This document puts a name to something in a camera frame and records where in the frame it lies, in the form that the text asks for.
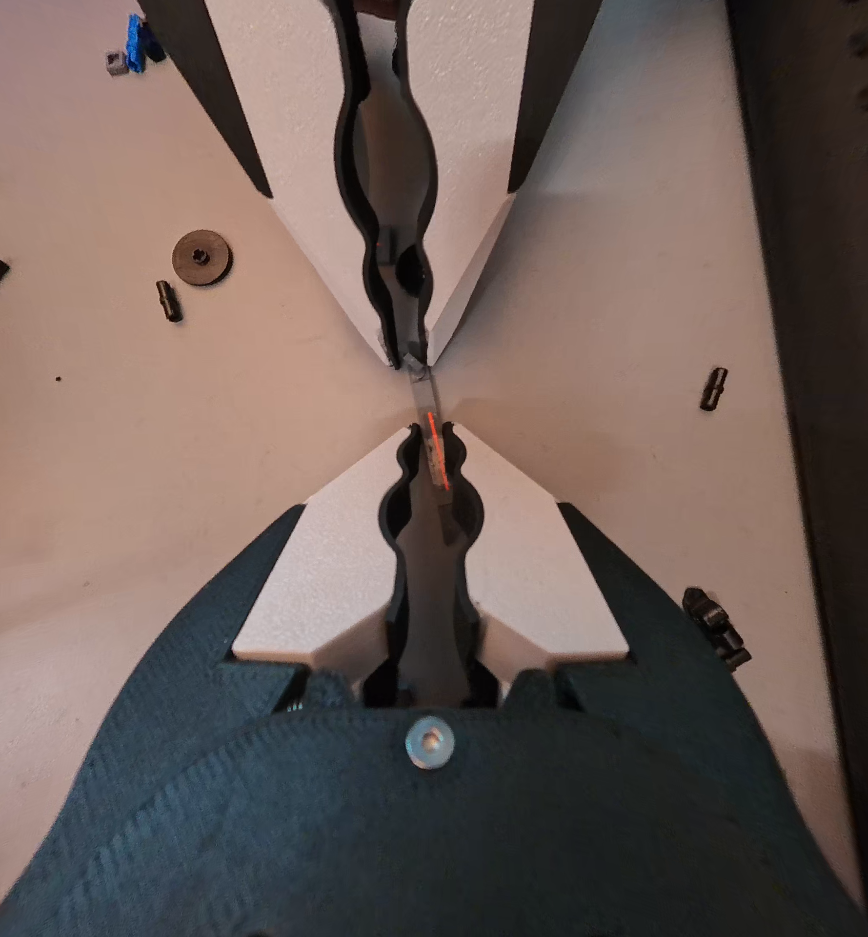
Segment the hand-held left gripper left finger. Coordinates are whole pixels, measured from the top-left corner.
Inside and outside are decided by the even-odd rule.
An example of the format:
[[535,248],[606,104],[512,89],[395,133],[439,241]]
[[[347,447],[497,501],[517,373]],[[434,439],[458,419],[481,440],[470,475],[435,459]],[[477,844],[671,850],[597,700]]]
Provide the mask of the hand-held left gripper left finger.
[[399,429],[304,503],[232,644],[237,659],[367,677],[388,657],[396,555],[380,509],[409,436]]

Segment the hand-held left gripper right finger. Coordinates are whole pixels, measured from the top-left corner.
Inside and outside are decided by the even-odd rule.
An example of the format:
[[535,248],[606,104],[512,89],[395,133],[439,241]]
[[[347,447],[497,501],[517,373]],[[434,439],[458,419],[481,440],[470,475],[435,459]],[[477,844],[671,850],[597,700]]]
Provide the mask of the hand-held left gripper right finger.
[[488,673],[615,662],[628,644],[550,492],[462,425],[446,424],[460,660]]

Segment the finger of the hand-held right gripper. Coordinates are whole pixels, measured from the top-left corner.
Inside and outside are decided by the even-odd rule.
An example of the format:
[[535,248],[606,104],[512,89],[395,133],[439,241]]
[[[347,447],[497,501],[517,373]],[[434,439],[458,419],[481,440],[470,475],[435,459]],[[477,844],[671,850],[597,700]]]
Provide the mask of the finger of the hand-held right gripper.
[[430,166],[416,235],[429,366],[457,330],[515,198],[510,171],[535,6],[407,2],[397,21],[403,88]]
[[211,2],[210,18],[276,215],[354,327],[400,368],[379,219],[359,178],[371,86],[353,2]]

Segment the black lego wheel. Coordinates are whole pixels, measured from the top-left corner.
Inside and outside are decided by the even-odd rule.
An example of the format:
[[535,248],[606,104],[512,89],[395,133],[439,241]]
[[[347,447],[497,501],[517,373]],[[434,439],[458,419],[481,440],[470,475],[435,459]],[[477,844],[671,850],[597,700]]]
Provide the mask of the black lego wheel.
[[395,278],[404,292],[414,298],[420,298],[426,280],[424,264],[416,243],[407,246],[395,263]]

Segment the black lego disc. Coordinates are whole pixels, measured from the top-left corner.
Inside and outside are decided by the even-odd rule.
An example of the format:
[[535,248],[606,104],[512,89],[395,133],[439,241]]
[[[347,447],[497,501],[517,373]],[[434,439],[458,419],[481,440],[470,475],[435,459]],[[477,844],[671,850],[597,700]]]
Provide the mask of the black lego disc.
[[173,273],[194,287],[217,284],[229,275],[232,264],[229,242],[220,233],[205,228],[183,235],[171,252]]

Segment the black connector bottom right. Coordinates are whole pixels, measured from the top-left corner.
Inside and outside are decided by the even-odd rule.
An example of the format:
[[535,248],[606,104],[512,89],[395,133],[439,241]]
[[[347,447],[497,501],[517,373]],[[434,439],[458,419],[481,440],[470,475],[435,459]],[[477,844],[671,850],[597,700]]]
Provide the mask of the black connector bottom right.
[[708,592],[698,587],[687,588],[682,607],[709,640],[717,657],[730,673],[752,659],[742,636],[732,625],[730,616]]

